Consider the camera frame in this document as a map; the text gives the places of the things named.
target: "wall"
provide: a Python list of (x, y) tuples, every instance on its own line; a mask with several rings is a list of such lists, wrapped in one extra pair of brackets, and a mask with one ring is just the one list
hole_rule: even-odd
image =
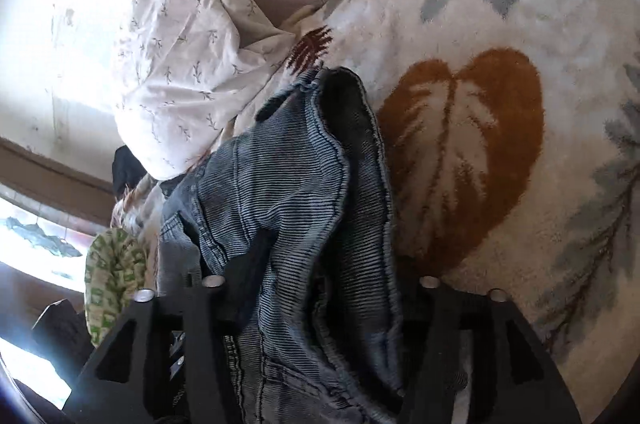
[(0, 0), (0, 137), (111, 181), (111, 46), (128, 0)]

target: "blanket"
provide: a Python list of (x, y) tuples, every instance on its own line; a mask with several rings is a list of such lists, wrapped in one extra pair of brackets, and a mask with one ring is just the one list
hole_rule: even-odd
[[(329, 0), (290, 32), (250, 0), (184, 1), (133, 0), (120, 45), (116, 120), (152, 175), (245, 131), (318, 60), (351, 68), (385, 139), (398, 267), (506, 290), (584, 421), (602, 411), (640, 353), (640, 0)], [(219, 18), (231, 33), (207, 38)]]

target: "green patterned fabric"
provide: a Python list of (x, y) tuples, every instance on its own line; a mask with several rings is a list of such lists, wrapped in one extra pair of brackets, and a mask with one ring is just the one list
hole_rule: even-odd
[(94, 346), (143, 288), (145, 272), (146, 253), (126, 231), (109, 229), (91, 244), (84, 273), (84, 314)]

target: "blue jeans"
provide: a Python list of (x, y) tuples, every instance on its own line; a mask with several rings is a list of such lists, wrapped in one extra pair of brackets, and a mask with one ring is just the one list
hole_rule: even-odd
[(382, 140), (353, 72), (310, 70), (168, 198), (161, 294), (278, 232), (249, 325), (227, 338), (245, 422), (394, 422), (401, 310)]

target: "silver screw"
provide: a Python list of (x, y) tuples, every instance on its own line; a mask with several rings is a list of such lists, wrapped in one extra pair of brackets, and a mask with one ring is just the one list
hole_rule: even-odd
[(509, 295), (504, 290), (491, 289), (489, 290), (489, 299), (491, 299), (491, 301), (495, 301), (496, 303), (504, 303), (509, 299)]
[(425, 289), (436, 289), (440, 286), (440, 280), (433, 276), (422, 276), (420, 278), (420, 285)]
[(146, 303), (156, 297), (156, 293), (151, 289), (142, 289), (133, 294), (133, 301), (138, 303)]
[(203, 287), (215, 288), (215, 287), (222, 287), (222, 285), (224, 284), (225, 284), (224, 276), (207, 276), (206, 278), (202, 279)]

